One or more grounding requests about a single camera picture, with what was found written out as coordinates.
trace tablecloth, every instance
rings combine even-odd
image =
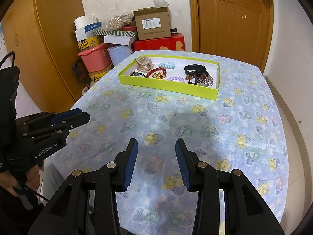
[[[117,74],[141,54],[220,62],[216,101],[120,84]],[[91,118],[72,130],[67,146],[52,156],[63,177],[74,169],[99,169],[124,151],[130,138],[138,141],[131,184],[125,193],[116,193],[120,225],[128,231],[191,234],[198,193],[189,193],[183,185],[175,155],[177,138],[216,169],[242,170],[281,220],[288,186],[286,140],[258,67],[200,53],[138,51],[101,78],[73,108],[87,111]],[[220,206],[220,234],[224,234],[223,191]]]

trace bolt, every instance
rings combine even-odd
[[[200,168],[205,168],[207,166],[207,164],[205,162],[198,162],[198,166]]]
[[[79,169],[74,170],[74,171],[72,172],[72,175],[73,175],[74,177],[78,177],[80,174],[81,174],[81,171],[80,171]]]
[[[239,169],[234,169],[233,170],[234,175],[236,176],[241,176],[242,172]]]
[[[106,165],[109,169],[115,168],[116,167],[116,163],[114,162],[110,162]]]

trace pink plastic bin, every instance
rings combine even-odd
[[[84,61],[88,72],[104,70],[112,62],[105,43],[82,51],[78,55]]]

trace purple spiral hair tie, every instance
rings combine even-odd
[[[181,77],[170,77],[169,79],[167,79],[169,81],[173,81],[173,80],[179,80],[182,83],[185,83],[184,79]]]

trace white paper roll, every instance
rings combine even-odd
[[[91,15],[81,16],[74,20],[76,30],[83,28],[84,26],[88,26],[92,23],[96,23],[96,22],[97,20],[95,19],[95,17],[92,18]]]

